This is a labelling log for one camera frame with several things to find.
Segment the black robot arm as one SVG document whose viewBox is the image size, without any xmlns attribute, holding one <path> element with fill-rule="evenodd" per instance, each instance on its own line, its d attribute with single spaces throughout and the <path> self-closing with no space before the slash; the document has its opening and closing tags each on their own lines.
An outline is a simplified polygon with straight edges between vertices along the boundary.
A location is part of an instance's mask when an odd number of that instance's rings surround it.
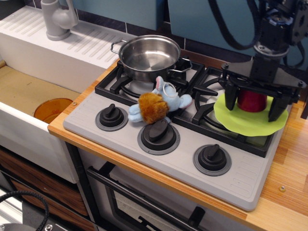
<svg viewBox="0 0 308 231">
<path fill-rule="evenodd" d="M 225 90 L 225 105 L 233 110 L 241 91 L 255 92 L 273 98 L 268 113 L 270 122 L 276 121 L 287 106 L 300 98 L 306 87 L 304 81 L 280 68 L 290 46 L 302 47 L 308 34 L 308 2 L 306 0 L 269 0 L 260 17 L 259 38 L 252 60 L 222 66 L 219 78 Z"/>
</svg>

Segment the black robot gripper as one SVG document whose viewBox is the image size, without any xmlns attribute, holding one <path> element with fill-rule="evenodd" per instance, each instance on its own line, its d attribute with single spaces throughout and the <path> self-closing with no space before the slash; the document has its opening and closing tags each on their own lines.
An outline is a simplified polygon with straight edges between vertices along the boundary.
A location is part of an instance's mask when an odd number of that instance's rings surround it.
<svg viewBox="0 0 308 231">
<path fill-rule="evenodd" d="M 225 63 L 221 68 L 219 83 L 225 89 L 226 107 L 234 109 L 240 89 L 270 96 L 269 122 L 276 121 L 307 88 L 305 81 L 281 69 L 275 59 L 256 56 L 247 62 Z"/>
</svg>

